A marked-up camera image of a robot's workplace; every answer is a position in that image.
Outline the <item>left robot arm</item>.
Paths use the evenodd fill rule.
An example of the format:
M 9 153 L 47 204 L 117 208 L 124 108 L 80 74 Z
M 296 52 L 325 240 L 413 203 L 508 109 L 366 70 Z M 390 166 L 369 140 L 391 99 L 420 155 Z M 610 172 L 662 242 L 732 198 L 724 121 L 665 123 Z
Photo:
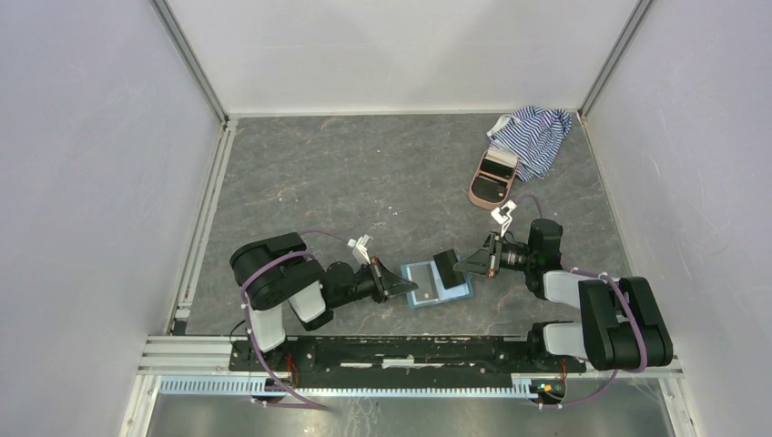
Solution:
M 303 236 L 291 232 L 237 249 L 229 265 L 239 286 L 251 359 L 264 371 L 275 371 L 286 359 L 282 306 L 288 303 L 306 331 L 331 321 L 334 311 L 352 302 L 383 303 L 415 291 L 418 285 L 390 271 L 368 252 L 371 236 L 338 238 L 360 263 L 355 269 L 336 261 L 324 269 Z

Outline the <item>pink card box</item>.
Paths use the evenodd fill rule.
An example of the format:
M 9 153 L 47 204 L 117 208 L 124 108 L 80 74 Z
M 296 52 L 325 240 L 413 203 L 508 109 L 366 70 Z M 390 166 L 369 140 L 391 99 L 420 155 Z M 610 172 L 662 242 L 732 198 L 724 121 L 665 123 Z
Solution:
M 474 206 L 492 210 L 502 206 L 510 196 L 519 158 L 498 147 L 488 147 L 475 170 L 468 190 Z

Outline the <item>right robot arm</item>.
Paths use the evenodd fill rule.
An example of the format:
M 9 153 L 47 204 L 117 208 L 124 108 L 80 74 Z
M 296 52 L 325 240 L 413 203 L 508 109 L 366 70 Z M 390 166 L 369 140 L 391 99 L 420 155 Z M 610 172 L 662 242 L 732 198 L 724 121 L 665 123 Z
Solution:
M 563 234 L 563 227 L 547 218 L 532 221 L 525 242 L 492 232 L 480 249 L 453 268 L 489 279 L 503 269 L 520 272 L 536 298 L 579 311 L 575 322 L 545 323 L 541 338 L 527 344 L 526 360 L 537 371 L 551 370 L 563 356 L 587 361 L 600 371 L 640 372 L 669 365 L 674 346 L 648 280 L 565 269 Z

